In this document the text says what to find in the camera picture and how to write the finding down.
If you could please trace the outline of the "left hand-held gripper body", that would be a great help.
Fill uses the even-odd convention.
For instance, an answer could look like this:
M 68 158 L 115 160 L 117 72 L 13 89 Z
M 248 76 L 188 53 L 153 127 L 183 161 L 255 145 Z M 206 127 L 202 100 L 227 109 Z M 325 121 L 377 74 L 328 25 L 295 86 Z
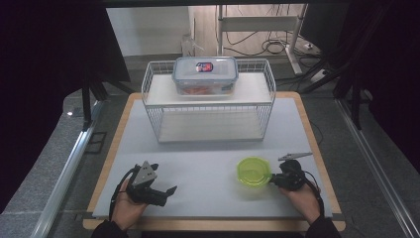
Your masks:
M 157 177 L 157 174 L 148 162 L 144 162 L 141 166 L 135 165 L 134 173 L 129 178 L 126 188 L 127 195 L 135 203 L 165 206 L 166 193 L 151 188 L 151 184 Z

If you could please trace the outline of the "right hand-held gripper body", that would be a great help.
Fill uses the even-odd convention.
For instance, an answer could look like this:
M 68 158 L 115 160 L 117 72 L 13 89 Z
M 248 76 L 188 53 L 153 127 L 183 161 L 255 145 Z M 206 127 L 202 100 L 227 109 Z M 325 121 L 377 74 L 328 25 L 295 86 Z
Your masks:
M 299 158 L 307 156 L 311 156 L 311 153 L 286 154 L 278 159 L 280 161 L 279 167 L 282 171 L 277 184 L 278 187 L 296 191 L 307 184 L 308 179 L 298 162 Z

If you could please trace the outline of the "green translucent plastic bowl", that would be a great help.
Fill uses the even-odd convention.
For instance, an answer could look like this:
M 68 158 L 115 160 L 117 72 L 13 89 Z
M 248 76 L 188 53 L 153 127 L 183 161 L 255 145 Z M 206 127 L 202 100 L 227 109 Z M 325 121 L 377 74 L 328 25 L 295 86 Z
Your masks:
M 249 187 L 261 187 L 271 180 L 269 161 L 260 157 L 247 157 L 237 163 L 237 179 Z

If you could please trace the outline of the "white wire shelf rack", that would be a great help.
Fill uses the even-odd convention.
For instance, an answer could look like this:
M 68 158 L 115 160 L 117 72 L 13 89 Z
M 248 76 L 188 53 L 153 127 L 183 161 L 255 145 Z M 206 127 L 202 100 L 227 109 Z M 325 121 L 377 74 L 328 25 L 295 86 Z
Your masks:
M 174 62 L 152 61 L 142 98 L 161 143 L 261 140 L 275 98 L 275 81 L 265 59 L 240 59 L 230 95 L 180 95 L 172 80 Z

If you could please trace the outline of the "clear plastic container blue-sealed lid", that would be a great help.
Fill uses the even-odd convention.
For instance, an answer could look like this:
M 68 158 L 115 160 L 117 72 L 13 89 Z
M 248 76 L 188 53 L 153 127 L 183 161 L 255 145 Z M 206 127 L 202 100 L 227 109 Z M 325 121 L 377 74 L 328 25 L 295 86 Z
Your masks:
M 234 92 L 239 78 L 232 57 L 185 57 L 175 61 L 172 80 L 184 96 L 227 96 Z

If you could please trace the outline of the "person's left hand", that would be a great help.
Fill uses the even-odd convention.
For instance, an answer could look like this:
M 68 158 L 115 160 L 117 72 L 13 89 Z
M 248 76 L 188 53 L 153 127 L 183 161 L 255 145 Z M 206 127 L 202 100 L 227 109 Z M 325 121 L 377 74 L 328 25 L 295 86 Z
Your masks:
M 126 193 L 128 181 L 124 180 L 117 194 L 111 220 L 127 231 L 136 224 L 147 208 L 146 203 L 135 203 Z

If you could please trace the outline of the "grey table mat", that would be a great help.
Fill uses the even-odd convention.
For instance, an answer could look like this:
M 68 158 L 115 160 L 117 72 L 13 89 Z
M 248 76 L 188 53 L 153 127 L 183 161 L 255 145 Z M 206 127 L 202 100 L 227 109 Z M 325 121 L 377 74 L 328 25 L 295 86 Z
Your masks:
M 250 156 L 263 158 L 279 171 L 278 159 L 303 153 L 303 170 L 321 181 L 315 150 L 309 145 L 295 101 L 277 99 L 264 139 L 256 142 L 159 143 L 144 104 L 132 106 L 105 186 L 94 207 L 95 217 L 109 213 L 110 199 L 123 175 L 136 164 L 157 164 L 153 188 L 177 187 L 165 206 L 150 206 L 147 217 L 297 218 L 299 213 L 273 184 L 248 187 L 237 179 L 237 163 Z

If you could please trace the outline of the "black metal stand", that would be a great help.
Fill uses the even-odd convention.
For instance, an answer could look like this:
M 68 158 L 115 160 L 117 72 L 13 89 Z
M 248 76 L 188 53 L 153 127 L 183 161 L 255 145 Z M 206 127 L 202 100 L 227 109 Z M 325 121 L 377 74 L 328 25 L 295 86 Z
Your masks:
M 357 82 L 353 83 L 351 100 L 351 119 L 358 130 L 361 130 L 360 123 L 361 88 Z
M 125 85 L 121 81 L 112 78 L 104 72 L 92 72 L 86 70 L 82 78 L 82 109 L 83 109 L 83 128 L 86 132 L 93 125 L 93 112 L 91 110 L 90 94 L 99 101 L 105 101 L 108 98 L 108 92 L 103 85 L 104 82 L 126 92 L 128 94 L 134 93 L 135 90 Z

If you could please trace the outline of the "white power strip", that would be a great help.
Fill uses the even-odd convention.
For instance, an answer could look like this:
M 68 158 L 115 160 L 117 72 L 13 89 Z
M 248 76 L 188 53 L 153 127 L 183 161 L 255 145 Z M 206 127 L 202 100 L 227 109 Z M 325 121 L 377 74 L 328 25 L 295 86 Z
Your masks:
M 327 69 L 321 69 L 310 78 L 310 81 L 317 82 L 320 79 L 322 79 L 324 76 L 326 76 L 328 73 L 329 71 Z

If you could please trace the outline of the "aluminium floor rail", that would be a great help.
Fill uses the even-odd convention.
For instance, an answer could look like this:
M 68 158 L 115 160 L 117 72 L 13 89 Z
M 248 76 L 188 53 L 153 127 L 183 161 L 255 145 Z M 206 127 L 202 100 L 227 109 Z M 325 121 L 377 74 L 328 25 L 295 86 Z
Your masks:
M 30 238 L 48 237 L 59 208 L 61 207 L 64 197 L 71 184 L 72 178 L 75 175 L 83 153 L 88 145 L 91 135 L 93 134 L 102 107 L 103 102 L 96 101 L 90 110 L 91 122 L 88 123 L 87 127 L 79 133 Z
M 368 143 L 363 131 L 354 124 L 351 118 L 351 109 L 343 99 L 336 99 L 335 102 L 405 237 L 420 238 L 420 227 L 413 220 L 403 199 L 385 174 L 376 153 Z

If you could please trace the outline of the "white metal desk frame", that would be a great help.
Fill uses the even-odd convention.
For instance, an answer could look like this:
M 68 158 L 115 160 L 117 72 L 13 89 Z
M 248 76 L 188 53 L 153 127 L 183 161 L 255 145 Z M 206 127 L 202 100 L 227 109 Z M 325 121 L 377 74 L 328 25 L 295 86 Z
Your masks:
M 223 54 L 223 34 L 227 32 L 272 32 L 290 31 L 291 42 L 284 47 L 287 58 L 295 75 L 302 75 L 302 69 L 295 56 L 294 49 L 299 36 L 301 26 L 308 5 L 304 4 L 296 16 L 272 16 L 272 17 L 225 17 L 226 5 L 218 5 L 217 10 L 217 55 Z

